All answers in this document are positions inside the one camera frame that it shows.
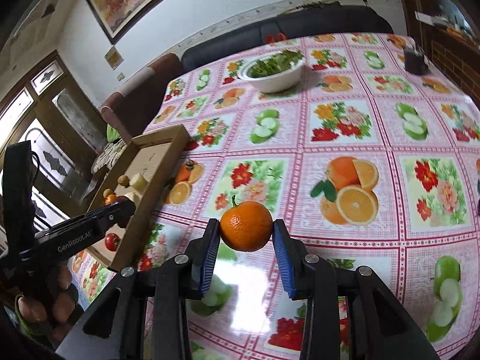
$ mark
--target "finger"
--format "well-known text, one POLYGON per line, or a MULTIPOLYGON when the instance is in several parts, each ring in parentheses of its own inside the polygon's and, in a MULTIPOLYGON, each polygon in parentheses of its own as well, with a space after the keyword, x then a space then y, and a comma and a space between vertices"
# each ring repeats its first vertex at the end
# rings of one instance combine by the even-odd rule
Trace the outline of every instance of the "finger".
POLYGON ((71 283, 71 273, 66 265, 59 268, 58 285, 62 290, 66 290, 71 283))
POLYGON ((43 322, 47 320, 45 307, 36 299, 21 297, 18 299, 20 315, 28 323, 43 322))
POLYGON ((60 323, 65 323, 74 311, 75 302, 67 293, 61 292, 52 307, 53 316, 60 323))
POLYGON ((71 331, 73 326, 68 325, 67 323, 63 323, 62 325, 58 325, 52 330, 53 338, 57 341, 63 340, 63 338, 71 331))

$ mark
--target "brown sofa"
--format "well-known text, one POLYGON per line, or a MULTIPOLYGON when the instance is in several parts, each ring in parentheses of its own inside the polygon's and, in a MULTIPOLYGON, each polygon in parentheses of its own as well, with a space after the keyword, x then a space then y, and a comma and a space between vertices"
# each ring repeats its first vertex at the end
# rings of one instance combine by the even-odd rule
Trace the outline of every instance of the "brown sofa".
POLYGON ((175 54, 159 57, 115 89, 100 108, 103 120, 130 142, 157 114, 168 83, 182 74, 175 54))

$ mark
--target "black leather sofa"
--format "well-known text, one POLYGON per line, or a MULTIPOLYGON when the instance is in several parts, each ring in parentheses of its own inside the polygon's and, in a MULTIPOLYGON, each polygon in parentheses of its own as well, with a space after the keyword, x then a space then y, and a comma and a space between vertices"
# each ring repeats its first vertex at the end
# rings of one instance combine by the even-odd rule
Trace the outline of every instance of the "black leather sofa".
POLYGON ((181 63, 185 72, 265 44, 266 37, 281 32, 289 39, 337 32, 393 33, 392 27, 372 8, 332 4, 258 21, 187 49, 181 63))

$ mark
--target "tablecloth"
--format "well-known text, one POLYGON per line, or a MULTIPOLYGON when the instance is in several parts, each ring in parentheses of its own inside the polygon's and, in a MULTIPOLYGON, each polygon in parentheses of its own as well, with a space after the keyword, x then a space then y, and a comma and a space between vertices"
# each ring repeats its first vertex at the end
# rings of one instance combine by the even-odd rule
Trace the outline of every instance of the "tablecloth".
MULTIPOLYGON (((371 33, 305 37, 172 81, 145 133, 182 123, 191 141, 138 269, 184 251, 236 195, 264 204, 333 266, 373 268, 443 359, 459 351, 480 325, 480 112, 434 65, 407 73, 406 44, 371 33), (262 94, 237 78, 252 58, 283 49, 307 60, 296 87, 262 94), (433 318, 439 302, 451 314, 433 318)), ((75 268, 87 304, 112 273, 83 259, 75 268)), ((187 307, 193 358, 297 359, 305 306, 283 291, 271 242, 254 253, 221 244, 208 299, 187 307)))

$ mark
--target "tomato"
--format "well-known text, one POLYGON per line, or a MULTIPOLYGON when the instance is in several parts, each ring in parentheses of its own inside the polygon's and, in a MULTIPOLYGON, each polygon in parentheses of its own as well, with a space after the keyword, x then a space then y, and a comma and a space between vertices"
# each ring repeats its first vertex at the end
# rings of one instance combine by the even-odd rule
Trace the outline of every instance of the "tomato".
POLYGON ((115 233, 108 233, 105 235, 105 247, 109 251, 116 251, 119 247, 120 237, 115 233))
POLYGON ((114 195, 113 193, 111 195, 108 195, 105 199, 105 205, 112 204, 115 200, 117 200, 117 195, 114 195))

